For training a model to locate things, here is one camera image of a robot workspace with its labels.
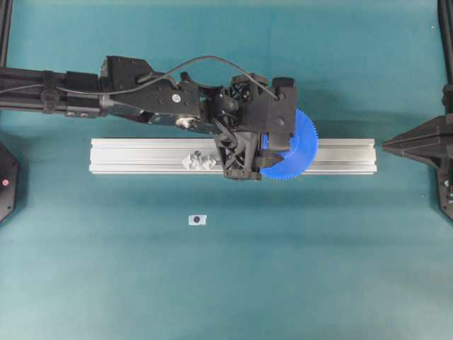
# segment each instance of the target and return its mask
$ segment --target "screw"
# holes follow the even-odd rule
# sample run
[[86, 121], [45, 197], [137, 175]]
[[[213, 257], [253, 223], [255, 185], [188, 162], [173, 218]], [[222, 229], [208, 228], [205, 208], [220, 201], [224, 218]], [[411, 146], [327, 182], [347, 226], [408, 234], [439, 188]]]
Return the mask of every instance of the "screw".
[[171, 100], [175, 103], [179, 103], [181, 101], [181, 96], [175, 93], [174, 95], [172, 95]]

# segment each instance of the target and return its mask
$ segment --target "teal surface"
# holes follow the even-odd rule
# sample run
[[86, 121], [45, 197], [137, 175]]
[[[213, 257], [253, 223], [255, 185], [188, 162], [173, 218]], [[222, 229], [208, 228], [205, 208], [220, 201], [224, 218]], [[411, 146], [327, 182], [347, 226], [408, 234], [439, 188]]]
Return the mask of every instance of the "teal surface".
[[[93, 2], [16, 1], [8, 65], [219, 55], [294, 77], [321, 137], [378, 144], [443, 113], [433, 0]], [[0, 339], [452, 338], [453, 224], [425, 165], [379, 152], [375, 176], [94, 176], [92, 137], [187, 134], [6, 111], [0, 127], [23, 167], [0, 227]]]

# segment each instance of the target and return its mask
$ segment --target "sticker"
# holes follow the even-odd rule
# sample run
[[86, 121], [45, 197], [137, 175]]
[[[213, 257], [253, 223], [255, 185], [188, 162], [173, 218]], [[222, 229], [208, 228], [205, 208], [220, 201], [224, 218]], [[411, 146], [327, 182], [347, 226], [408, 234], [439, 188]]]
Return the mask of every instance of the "sticker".
[[206, 225], [206, 215], [191, 215], [189, 216], [189, 225]]

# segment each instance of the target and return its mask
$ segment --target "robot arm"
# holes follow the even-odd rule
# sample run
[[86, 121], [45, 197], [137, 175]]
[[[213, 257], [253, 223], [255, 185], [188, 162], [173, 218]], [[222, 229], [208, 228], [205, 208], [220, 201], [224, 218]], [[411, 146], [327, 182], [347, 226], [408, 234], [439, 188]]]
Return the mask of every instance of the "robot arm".
[[[228, 87], [205, 86], [183, 72], [203, 59], [226, 62], [242, 72]], [[260, 180], [289, 150], [294, 135], [297, 90], [294, 80], [268, 80], [217, 57], [190, 60], [170, 72], [155, 72], [144, 60], [106, 57], [101, 75], [0, 67], [0, 109], [61, 113], [71, 118], [117, 115], [137, 123], [170, 125], [214, 135], [224, 176]], [[268, 145], [262, 148], [263, 136]]]

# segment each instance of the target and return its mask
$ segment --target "wire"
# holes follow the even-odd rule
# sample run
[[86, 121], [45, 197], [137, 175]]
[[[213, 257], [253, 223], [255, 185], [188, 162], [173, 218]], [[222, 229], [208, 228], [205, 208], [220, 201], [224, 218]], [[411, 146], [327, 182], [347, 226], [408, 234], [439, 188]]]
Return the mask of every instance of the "wire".
[[110, 91], [110, 92], [88, 92], [88, 91], [76, 91], [76, 90], [71, 90], [71, 89], [66, 89], [64, 87], [60, 87], [60, 86], [57, 86], [57, 89], [60, 90], [60, 91], [64, 91], [64, 92], [68, 92], [68, 93], [71, 93], [71, 94], [93, 94], [93, 95], [97, 95], [97, 96], [103, 96], [103, 95], [110, 95], [110, 96], [114, 96], [116, 94], [130, 94], [132, 92], [136, 92], [136, 91], [139, 91], [141, 89], [144, 89], [145, 87], [148, 87], [158, 81], [161, 81], [162, 79], [165, 79], [167, 77], [169, 77], [170, 75], [172, 75], [173, 73], [175, 73], [176, 71], [178, 71], [179, 69], [182, 69], [186, 66], [188, 66], [189, 64], [193, 64], [195, 62], [201, 62], [203, 60], [215, 60], [217, 62], [222, 62], [224, 64], [227, 64], [231, 67], [233, 67], [234, 69], [237, 69], [238, 71], [240, 71], [244, 76], [246, 76], [248, 78], [248, 80], [250, 80], [252, 83], [254, 83], [256, 86], [258, 86], [260, 89], [262, 89], [264, 92], [266, 92], [267, 94], [269, 94], [270, 96], [272, 96], [275, 100], [279, 100], [279, 98], [272, 93], [272, 91], [270, 91], [269, 89], [267, 89], [264, 85], [260, 84], [259, 81], [256, 81], [250, 74], [247, 73], [246, 70], [240, 68], [238, 65], [226, 60], [226, 59], [222, 59], [222, 58], [219, 58], [219, 57], [215, 57], [213, 55], [206, 55], [204, 57], [196, 57], [196, 58], [193, 58], [193, 59], [190, 59], [188, 60], [187, 62], [184, 62], [180, 65], [178, 65], [177, 67], [171, 69], [170, 71], [166, 72], [165, 74], [161, 75], [161, 76], [158, 76], [157, 78], [154, 78], [152, 79], [153, 77], [153, 74], [152, 73], [149, 73], [145, 76], [141, 76], [139, 79], [138, 79], [138, 83], [143, 83], [142, 85], [139, 85], [137, 87], [134, 87], [133, 89], [128, 89], [128, 90], [121, 90], [121, 91]]
[[0, 94], [5, 94], [7, 92], [13, 92], [13, 91], [20, 91], [20, 90], [26, 90], [26, 89], [33, 89], [35, 87], [43, 87], [44, 85], [42, 84], [33, 84], [33, 85], [25, 85], [25, 86], [18, 86], [18, 87], [11, 87], [10, 89], [4, 89], [0, 90]]

